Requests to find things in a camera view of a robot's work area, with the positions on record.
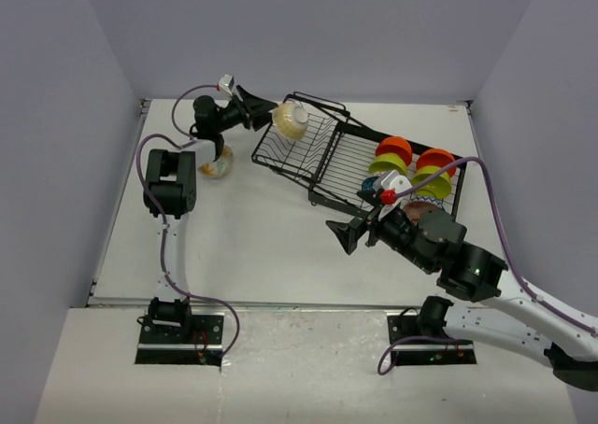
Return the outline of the yellow sun pattern bowl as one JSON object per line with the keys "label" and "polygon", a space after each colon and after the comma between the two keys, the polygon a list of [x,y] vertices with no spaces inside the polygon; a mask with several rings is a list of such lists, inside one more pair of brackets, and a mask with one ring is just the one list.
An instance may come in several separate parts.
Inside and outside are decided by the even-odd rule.
{"label": "yellow sun pattern bowl", "polygon": [[278,132],[289,140],[301,140],[306,134],[308,113],[296,103],[279,105],[272,111],[272,120]]}

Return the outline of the floral leaf pattern bowl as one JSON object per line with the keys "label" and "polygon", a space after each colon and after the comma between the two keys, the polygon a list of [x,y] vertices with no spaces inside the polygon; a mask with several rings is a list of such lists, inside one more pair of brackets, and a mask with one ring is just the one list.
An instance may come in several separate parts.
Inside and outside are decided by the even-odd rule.
{"label": "floral leaf pattern bowl", "polygon": [[226,177],[233,168],[234,160],[233,150],[225,145],[221,156],[216,161],[202,164],[197,171],[200,175],[210,179]]}

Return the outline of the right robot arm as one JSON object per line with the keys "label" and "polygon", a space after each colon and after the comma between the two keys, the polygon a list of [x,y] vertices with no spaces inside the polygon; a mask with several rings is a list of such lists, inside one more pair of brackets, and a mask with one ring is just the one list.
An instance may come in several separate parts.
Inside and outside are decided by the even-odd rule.
{"label": "right robot arm", "polygon": [[344,251],[351,254],[362,236],[369,247],[382,242],[424,273],[436,274],[447,294],[425,299],[383,360],[397,364],[399,350],[409,344],[449,348],[480,342],[535,360],[571,387],[597,390],[595,318],[569,309],[567,321],[555,307],[545,307],[543,297],[520,283],[504,260],[466,242],[465,226],[450,213],[435,208],[412,222],[399,207],[384,214],[374,193],[360,195],[373,207],[368,216],[326,223]]}

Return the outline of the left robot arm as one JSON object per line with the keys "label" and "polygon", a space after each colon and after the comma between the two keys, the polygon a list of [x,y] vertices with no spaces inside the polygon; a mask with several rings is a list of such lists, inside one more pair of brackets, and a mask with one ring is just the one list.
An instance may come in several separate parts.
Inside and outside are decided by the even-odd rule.
{"label": "left robot arm", "polygon": [[184,268],[184,228],[194,210],[197,188],[196,168],[223,156],[223,133],[237,125],[259,131],[272,121],[275,102],[249,93],[244,88],[213,87],[227,95],[219,106],[210,95],[192,102],[193,122],[188,138],[178,144],[164,134],[150,134],[141,140],[135,154],[135,170],[143,189],[143,203],[159,225],[160,277],[146,320],[161,327],[171,341],[182,343],[194,330],[191,298]]}

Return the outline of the blue triangle pattern bowl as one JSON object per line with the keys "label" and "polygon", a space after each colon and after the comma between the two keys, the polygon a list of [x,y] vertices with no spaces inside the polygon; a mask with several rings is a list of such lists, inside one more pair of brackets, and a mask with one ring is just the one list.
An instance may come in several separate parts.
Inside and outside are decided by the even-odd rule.
{"label": "blue triangle pattern bowl", "polygon": [[375,192],[377,190],[377,176],[367,177],[362,183],[362,191]]}

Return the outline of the red diamond pattern bowl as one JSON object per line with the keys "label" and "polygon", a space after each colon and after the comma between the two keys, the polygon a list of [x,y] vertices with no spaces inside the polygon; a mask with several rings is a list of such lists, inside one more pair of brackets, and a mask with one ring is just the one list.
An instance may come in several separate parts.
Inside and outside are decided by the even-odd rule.
{"label": "red diamond pattern bowl", "polygon": [[433,203],[412,201],[403,207],[403,211],[413,224],[418,224],[422,215],[430,211],[434,211],[437,208],[438,206]]}

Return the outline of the lime green bowl rear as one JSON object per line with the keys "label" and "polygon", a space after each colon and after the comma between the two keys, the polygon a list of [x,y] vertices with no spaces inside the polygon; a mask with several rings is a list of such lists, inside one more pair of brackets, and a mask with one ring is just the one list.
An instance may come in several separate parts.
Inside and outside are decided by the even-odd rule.
{"label": "lime green bowl rear", "polygon": [[370,174],[383,173],[396,170],[401,176],[407,175],[407,165],[403,159],[395,153],[382,153],[370,163],[368,172]]}

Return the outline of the lime green bowl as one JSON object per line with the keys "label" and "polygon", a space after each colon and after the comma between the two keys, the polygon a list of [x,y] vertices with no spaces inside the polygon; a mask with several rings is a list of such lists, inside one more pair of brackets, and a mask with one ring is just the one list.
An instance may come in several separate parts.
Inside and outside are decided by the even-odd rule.
{"label": "lime green bowl", "polygon": [[383,173],[396,170],[401,176],[407,175],[407,165],[403,159],[395,153],[382,153],[370,163],[368,172],[370,174]]}
{"label": "lime green bowl", "polygon": [[[411,184],[417,186],[421,184],[425,179],[431,177],[433,174],[440,170],[439,166],[426,165],[422,166],[415,172],[415,175],[411,178]],[[452,184],[450,175],[443,172],[435,179],[425,183],[420,189],[416,190],[417,195],[432,196],[439,200],[444,200],[452,192]]]}

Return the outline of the orange bowl rear row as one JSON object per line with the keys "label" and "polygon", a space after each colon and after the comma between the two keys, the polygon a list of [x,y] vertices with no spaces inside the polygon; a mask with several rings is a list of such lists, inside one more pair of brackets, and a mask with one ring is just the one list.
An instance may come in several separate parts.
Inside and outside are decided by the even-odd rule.
{"label": "orange bowl rear row", "polygon": [[390,136],[383,139],[376,148],[376,156],[392,153],[401,158],[409,166],[413,159],[413,150],[410,143],[401,136]]}

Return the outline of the orange bowl row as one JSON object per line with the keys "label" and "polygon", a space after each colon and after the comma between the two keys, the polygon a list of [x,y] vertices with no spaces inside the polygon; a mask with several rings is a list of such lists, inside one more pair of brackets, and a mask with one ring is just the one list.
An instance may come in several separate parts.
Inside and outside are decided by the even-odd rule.
{"label": "orange bowl row", "polygon": [[427,166],[442,168],[455,162],[454,155],[441,148],[429,148],[425,150],[416,161],[416,169],[420,170]]}
{"label": "orange bowl row", "polygon": [[401,158],[409,166],[413,159],[413,150],[410,143],[401,136],[390,136],[383,139],[376,148],[376,156],[392,153]]}

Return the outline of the blue zigzag pattern bowl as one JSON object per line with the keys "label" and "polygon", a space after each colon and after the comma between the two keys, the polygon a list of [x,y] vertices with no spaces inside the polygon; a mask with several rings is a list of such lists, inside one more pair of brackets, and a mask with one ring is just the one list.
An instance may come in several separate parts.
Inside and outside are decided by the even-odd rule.
{"label": "blue zigzag pattern bowl", "polygon": [[427,196],[427,195],[416,195],[413,199],[413,202],[420,202],[420,203],[425,203],[428,205],[433,205],[437,208],[443,209],[443,201],[441,199],[437,199],[433,196]]}

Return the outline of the lime green bowl front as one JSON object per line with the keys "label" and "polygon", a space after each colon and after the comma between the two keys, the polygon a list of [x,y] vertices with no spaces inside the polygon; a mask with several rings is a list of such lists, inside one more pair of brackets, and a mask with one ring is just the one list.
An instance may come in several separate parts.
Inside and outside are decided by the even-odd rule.
{"label": "lime green bowl front", "polygon": [[[425,179],[431,177],[433,174],[440,170],[439,166],[426,165],[422,166],[415,172],[415,175],[411,178],[411,184],[417,186],[421,184]],[[420,189],[416,190],[417,195],[432,196],[439,200],[444,200],[452,192],[452,184],[450,175],[443,172],[435,179],[425,183]]]}

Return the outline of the orange bowl front row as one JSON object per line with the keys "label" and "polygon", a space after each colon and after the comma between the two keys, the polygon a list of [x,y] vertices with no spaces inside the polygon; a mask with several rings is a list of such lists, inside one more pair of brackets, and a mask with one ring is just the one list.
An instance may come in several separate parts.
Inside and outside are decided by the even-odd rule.
{"label": "orange bowl front row", "polygon": [[425,150],[416,161],[416,169],[420,170],[427,166],[442,168],[455,162],[454,155],[441,148],[429,148]]}

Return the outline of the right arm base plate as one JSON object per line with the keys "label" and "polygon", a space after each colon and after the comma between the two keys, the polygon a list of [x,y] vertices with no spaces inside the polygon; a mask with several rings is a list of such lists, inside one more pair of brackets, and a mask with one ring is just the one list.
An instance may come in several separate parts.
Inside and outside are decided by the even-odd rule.
{"label": "right arm base plate", "polygon": [[[420,336],[417,328],[419,310],[407,308],[401,312],[387,315],[389,342],[406,337]],[[474,345],[462,341],[458,345],[435,343],[422,340],[405,342],[395,347],[390,355],[392,366],[440,366],[440,365],[475,365],[477,357]]]}

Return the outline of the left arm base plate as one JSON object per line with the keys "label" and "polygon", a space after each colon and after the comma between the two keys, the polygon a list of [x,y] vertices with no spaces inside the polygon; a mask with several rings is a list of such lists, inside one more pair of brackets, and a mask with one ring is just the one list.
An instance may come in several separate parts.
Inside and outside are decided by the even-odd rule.
{"label": "left arm base plate", "polygon": [[135,364],[221,367],[223,314],[193,315],[187,327],[154,325],[149,317],[137,322]]}

